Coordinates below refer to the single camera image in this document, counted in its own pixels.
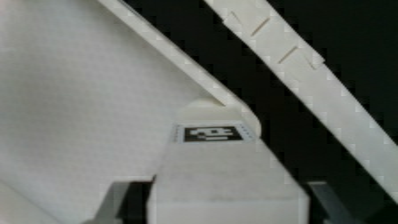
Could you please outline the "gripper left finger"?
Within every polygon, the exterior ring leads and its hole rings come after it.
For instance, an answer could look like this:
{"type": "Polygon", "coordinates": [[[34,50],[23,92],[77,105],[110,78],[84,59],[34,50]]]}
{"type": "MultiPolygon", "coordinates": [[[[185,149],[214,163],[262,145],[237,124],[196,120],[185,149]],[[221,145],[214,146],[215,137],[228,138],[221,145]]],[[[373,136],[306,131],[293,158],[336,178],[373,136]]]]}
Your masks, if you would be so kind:
{"type": "Polygon", "coordinates": [[[82,224],[148,224],[148,200],[153,181],[110,185],[94,218],[82,224]]]}

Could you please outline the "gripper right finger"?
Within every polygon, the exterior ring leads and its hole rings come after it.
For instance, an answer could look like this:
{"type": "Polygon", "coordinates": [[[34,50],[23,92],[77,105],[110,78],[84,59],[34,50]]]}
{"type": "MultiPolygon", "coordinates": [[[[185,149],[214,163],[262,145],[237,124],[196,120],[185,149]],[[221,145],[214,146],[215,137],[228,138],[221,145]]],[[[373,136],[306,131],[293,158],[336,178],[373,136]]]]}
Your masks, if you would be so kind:
{"type": "Polygon", "coordinates": [[[329,184],[322,181],[313,181],[308,185],[327,213],[324,224],[356,224],[356,218],[329,184]]]}

